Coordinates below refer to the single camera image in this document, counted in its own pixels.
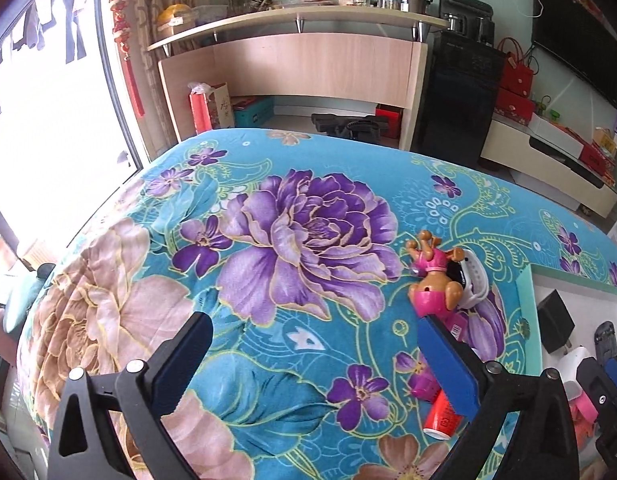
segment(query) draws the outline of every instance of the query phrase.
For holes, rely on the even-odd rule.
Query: teal box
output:
[[[272,96],[243,96],[231,99],[236,128],[261,128],[273,117]]]
[[[540,300],[550,288],[555,288],[562,296],[575,322],[570,338],[573,348],[581,344],[594,356],[595,329],[605,320],[610,319],[613,322],[617,333],[617,288],[615,286],[536,264],[527,265],[515,282],[521,315],[528,322],[530,329],[530,336],[525,344],[526,375],[540,375],[545,368],[554,366],[553,361],[561,357],[557,356],[557,352],[547,357],[543,349],[537,318],[536,289],[538,289]]]

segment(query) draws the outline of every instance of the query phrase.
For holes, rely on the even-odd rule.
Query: flat screen tv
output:
[[[533,18],[533,44],[547,50],[617,108],[617,40],[613,35],[575,0],[535,0],[534,9],[533,15],[539,17]]]

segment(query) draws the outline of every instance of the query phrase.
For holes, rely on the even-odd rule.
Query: chinese knot decoration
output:
[[[129,56],[130,45],[128,44],[128,39],[130,38],[130,25],[128,25],[126,14],[124,13],[124,8],[128,6],[128,0],[109,0],[109,3],[111,4],[113,20],[112,34],[115,43],[119,45],[122,52],[122,70],[128,87],[128,93],[130,94],[130,102],[135,115],[138,118],[142,118],[144,116],[144,107],[137,83],[135,82]]]

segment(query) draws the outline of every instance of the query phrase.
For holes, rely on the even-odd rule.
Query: red cylinder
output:
[[[426,418],[423,432],[438,440],[450,440],[461,421],[462,416],[454,412],[446,394],[441,390]]]

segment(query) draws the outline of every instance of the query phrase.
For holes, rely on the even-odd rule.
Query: bed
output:
[[[525,366],[514,280],[527,264],[617,286],[609,238],[513,184],[349,140],[215,130],[154,161],[69,247],[18,346],[28,410],[52,439],[71,368],[147,359],[201,310],[214,341],[162,419],[200,478],[429,478],[452,441],[422,433],[431,405],[410,396],[421,359],[405,243],[422,229],[484,264],[467,340],[511,372]]]

